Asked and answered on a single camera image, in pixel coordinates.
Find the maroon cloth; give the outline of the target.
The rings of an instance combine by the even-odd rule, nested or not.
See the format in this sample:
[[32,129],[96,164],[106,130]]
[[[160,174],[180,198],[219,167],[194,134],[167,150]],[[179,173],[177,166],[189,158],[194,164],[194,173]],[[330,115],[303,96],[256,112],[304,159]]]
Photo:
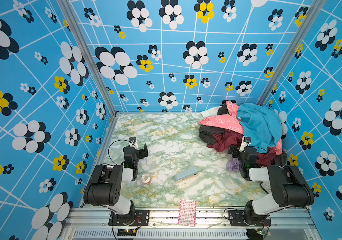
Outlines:
[[[239,147],[242,143],[243,135],[225,130],[224,134],[213,134],[213,138],[216,142],[214,144],[207,144],[207,148],[212,148],[217,152],[224,152],[231,145]],[[276,155],[277,152],[274,148],[268,148],[267,152],[262,150],[262,153],[257,153],[257,165],[262,167],[271,165]]]

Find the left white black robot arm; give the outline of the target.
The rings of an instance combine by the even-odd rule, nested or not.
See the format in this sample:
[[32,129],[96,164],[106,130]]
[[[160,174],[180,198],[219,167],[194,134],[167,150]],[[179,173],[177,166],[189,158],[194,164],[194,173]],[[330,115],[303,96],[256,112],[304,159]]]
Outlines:
[[122,221],[135,219],[135,206],[132,200],[121,195],[122,183],[134,182],[138,175],[139,160],[148,156],[147,145],[137,149],[133,144],[123,148],[122,165],[97,165],[84,190],[83,201],[92,206],[106,207]]

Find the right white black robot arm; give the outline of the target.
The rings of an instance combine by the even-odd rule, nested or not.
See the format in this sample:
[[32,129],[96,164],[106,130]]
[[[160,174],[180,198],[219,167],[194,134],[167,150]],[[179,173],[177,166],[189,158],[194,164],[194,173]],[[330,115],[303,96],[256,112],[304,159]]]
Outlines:
[[255,225],[271,213],[285,208],[304,208],[311,206],[315,197],[312,188],[304,179],[297,166],[269,165],[257,166],[257,150],[231,145],[229,154],[239,160],[241,176],[246,181],[268,183],[271,191],[264,197],[248,201],[244,210],[245,222]]

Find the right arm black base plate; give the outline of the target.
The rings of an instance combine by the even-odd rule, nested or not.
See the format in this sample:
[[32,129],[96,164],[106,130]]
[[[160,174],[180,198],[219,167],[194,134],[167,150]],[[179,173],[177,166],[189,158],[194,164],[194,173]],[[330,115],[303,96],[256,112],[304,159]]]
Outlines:
[[228,218],[232,227],[270,227],[268,215],[257,215],[253,211],[229,210]]

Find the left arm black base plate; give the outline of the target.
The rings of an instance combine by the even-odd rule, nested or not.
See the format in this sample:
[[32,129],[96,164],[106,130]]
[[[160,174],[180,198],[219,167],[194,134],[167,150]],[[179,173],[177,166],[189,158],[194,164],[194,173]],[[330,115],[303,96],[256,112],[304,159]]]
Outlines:
[[127,227],[140,227],[148,226],[150,211],[149,210],[135,210],[127,215],[116,215],[114,212],[110,212],[109,226],[127,226]]

